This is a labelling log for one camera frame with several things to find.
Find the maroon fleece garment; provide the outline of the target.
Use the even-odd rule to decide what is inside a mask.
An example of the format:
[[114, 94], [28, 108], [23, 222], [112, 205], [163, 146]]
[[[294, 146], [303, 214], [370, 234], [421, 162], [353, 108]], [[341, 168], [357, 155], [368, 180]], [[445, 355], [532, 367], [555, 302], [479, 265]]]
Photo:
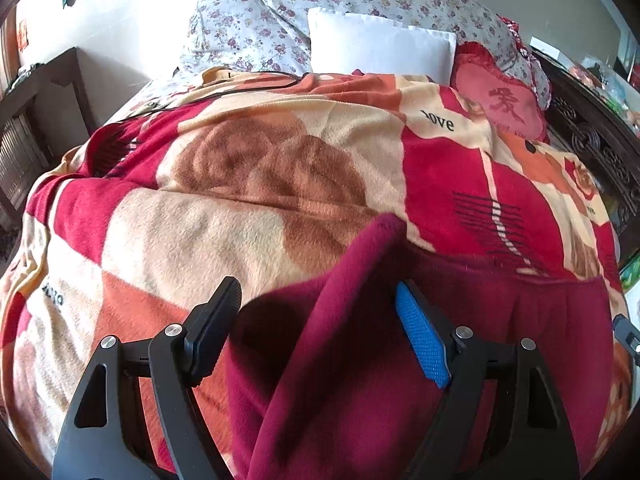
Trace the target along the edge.
[[452, 322], [502, 344], [536, 342], [587, 468], [612, 384], [600, 278], [516, 274], [424, 252], [405, 223], [376, 218], [327, 274], [242, 307], [229, 340], [232, 457], [241, 479], [396, 479], [442, 393], [395, 310], [416, 283]]

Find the dark carved wooden headboard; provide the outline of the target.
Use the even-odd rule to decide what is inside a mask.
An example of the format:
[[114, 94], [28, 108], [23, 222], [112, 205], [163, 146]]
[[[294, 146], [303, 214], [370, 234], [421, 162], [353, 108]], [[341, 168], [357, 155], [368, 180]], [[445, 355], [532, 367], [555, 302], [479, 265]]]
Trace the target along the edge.
[[551, 100], [544, 112], [553, 139], [584, 163], [602, 193], [620, 243], [618, 266], [639, 253], [639, 139], [626, 122], [560, 63], [535, 50]]

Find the red embroidered cushion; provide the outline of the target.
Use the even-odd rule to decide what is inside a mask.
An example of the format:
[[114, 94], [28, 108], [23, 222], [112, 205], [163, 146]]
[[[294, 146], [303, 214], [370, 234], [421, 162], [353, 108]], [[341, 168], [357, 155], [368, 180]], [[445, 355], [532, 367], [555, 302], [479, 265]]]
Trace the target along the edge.
[[546, 138], [546, 120], [533, 90], [499, 70], [481, 44], [457, 46], [450, 82], [465, 99], [484, 110], [491, 125], [529, 141]]

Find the red orange patterned blanket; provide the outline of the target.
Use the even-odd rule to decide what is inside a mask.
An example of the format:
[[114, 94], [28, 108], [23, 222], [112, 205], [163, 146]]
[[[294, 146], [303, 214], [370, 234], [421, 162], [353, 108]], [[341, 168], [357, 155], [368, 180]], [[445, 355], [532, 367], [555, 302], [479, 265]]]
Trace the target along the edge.
[[[574, 155], [491, 125], [424, 76], [212, 70], [164, 110], [96, 130], [28, 194], [1, 280], [1, 405], [51, 471], [73, 393], [101, 340], [152, 337], [227, 276], [241, 309], [330, 272], [379, 216], [433, 255], [608, 292], [613, 374], [588, 471], [629, 413], [627, 310], [613, 226]], [[236, 468], [229, 343], [196, 390]]]

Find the dark wooden side table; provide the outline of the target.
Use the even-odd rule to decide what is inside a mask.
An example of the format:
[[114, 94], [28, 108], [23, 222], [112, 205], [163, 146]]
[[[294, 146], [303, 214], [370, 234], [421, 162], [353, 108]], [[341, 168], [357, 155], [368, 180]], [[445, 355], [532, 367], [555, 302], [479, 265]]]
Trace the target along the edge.
[[81, 73], [81, 48], [71, 47], [37, 64], [1, 98], [1, 211], [8, 226], [21, 221], [26, 193], [37, 174], [53, 167], [54, 154], [36, 116], [39, 93], [49, 86], [73, 89], [88, 134], [99, 128]]

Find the white pillow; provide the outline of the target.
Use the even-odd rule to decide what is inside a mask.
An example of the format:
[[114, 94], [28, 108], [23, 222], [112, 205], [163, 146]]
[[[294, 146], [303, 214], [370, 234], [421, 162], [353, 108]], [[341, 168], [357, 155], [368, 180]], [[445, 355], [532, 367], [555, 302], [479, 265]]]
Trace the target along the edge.
[[315, 73], [421, 75], [450, 83], [457, 36], [374, 15], [308, 11], [310, 66]]

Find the floral quilt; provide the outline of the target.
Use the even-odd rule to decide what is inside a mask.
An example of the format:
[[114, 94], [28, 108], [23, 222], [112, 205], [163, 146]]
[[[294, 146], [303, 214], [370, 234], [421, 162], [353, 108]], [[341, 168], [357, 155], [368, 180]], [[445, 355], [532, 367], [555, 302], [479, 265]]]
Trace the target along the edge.
[[179, 68], [193, 75], [219, 66], [307, 73], [307, 13], [312, 8], [389, 18], [404, 26], [453, 32], [460, 44], [478, 42], [503, 73], [533, 90], [541, 108], [550, 104], [550, 81], [523, 46], [515, 23], [478, 0], [200, 0], [190, 17]]

